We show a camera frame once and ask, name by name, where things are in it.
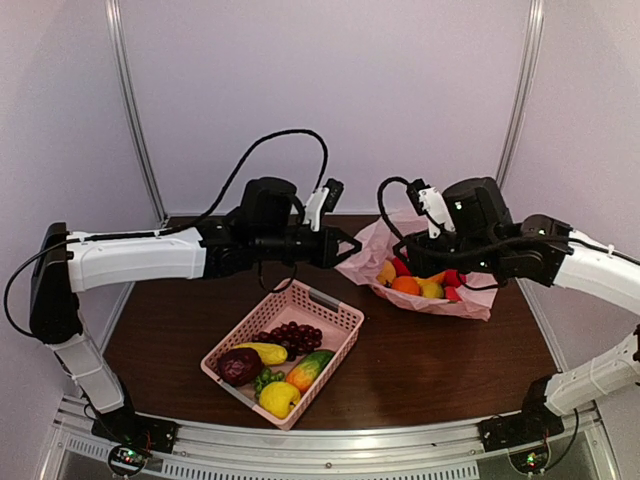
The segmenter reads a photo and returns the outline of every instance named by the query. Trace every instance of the pink bag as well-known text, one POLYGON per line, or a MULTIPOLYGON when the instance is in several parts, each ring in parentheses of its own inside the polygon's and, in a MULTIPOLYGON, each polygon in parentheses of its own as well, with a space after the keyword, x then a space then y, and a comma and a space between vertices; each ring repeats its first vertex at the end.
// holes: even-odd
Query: pink bag
MULTIPOLYGON (((392 214, 391 221, 403 235, 427 229, 427 221, 414 212, 392 214)), ((424 298, 417 295, 398 292, 378 283, 376 277, 382 270, 386 259, 393 258, 393 245, 398 239, 391 233, 382 219, 361 230, 356 239, 362 242, 362 251, 342 262, 336 269, 356 285, 368 285, 382 298, 386 298, 396 307, 435 315, 452 315, 462 318, 489 320, 491 305, 496 297, 497 289, 474 292, 465 287, 457 289, 461 302, 450 302, 446 299, 424 298)), ((484 287, 495 283, 493 276, 486 273, 467 275, 467 284, 473 287, 484 287)))

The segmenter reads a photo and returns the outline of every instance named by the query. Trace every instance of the vent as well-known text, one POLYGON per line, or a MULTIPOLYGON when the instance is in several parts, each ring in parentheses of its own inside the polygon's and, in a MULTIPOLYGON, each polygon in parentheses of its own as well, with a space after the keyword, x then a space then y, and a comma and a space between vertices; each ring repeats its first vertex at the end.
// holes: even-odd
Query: vent
POLYGON ((104 445, 96 443, 92 440, 88 440, 82 437, 72 436, 69 439, 67 450, 73 453, 84 455, 85 457, 94 458, 96 460, 107 461, 109 455, 109 449, 104 445))
MULTIPOLYGON (((192 465, 186 462, 165 460, 162 466, 162 476, 176 480, 311 480, 319 478, 317 475, 297 475, 294 477, 259 473, 227 472, 221 469, 192 465)), ((479 480, 476 462, 465 462, 438 468, 417 470, 411 473, 396 473, 387 476, 380 474, 331 476, 336 480, 479 480)))

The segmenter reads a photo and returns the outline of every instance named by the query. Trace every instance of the white panel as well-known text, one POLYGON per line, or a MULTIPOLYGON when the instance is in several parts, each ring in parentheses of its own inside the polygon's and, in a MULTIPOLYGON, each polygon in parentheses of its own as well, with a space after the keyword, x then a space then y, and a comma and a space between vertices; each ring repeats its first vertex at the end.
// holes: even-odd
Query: white panel
MULTIPOLYGON (((92 231, 153 226, 102 0, 0 2, 0 159, 1 288, 51 222, 92 231)), ((121 290, 81 298, 95 338, 121 290)), ((11 296, 23 326, 28 298, 24 275, 11 296)), ((67 382, 46 347, 0 320, 0 478, 33 478, 67 382)))
MULTIPOLYGON (((328 174, 346 186, 338 210, 375 212, 390 175, 444 187, 495 174, 529 2, 124 0, 122 12, 170 213, 204 210, 255 139, 296 127, 327 141, 328 174)), ((312 139, 264 146, 221 210, 259 175, 308 198, 319 160, 312 139)))
MULTIPOLYGON (((505 197, 640 256, 640 4, 546 2, 545 31, 505 197)), ((620 342, 640 319, 601 300, 534 289, 570 367, 620 342)), ((640 478, 640 389, 600 403, 625 479, 640 478)))

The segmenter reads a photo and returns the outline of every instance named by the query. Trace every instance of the dark wood surface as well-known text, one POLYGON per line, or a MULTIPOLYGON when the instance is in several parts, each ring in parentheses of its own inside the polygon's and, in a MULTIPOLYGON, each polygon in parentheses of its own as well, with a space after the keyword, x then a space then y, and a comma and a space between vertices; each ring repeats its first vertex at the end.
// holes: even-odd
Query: dark wood surface
MULTIPOLYGON (((375 217, 332 217, 355 234, 375 217)), ((275 285, 287 275, 265 271, 275 285)), ((423 425, 520 408, 529 383, 555 371, 515 283, 491 320, 400 310, 335 270, 300 266, 299 280, 366 315, 344 363, 297 429, 423 425)), ((183 420, 274 428, 200 370, 200 360, 264 297, 255 272, 223 280, 138 283, 106 351, 138 411, 183 420)))

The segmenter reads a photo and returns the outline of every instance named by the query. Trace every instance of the plastic basket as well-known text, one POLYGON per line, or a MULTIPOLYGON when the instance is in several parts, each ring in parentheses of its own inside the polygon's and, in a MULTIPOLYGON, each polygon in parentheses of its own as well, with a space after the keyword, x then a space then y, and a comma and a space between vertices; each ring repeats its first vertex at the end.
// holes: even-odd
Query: plastic basket
MULTIPOLYGON (((200 367, 218 385, 253 411, 262 415, 278 428, 289 430, 347 356, 358 339, 358 331, 363 321, 364 314, 360 310, 294 280, 286 291, 267 295, 229 335, 202 359, 200 367), (221 355, 235 345, 250 342, 252 335, 262 331, 271 331, 276 326, 289 323, 292 320, 299 324, 308 324, 321 329, 323 332, 322 349, 332 350, 336 354, 289 416, 285 419, 279 419, 255 402, 251 385, 236 388, 222 380, 217 372, 217 362, 221 355)), ((289 373, 301 358, 298 357, 293 362, 286 362, 272 368, 289 373)))

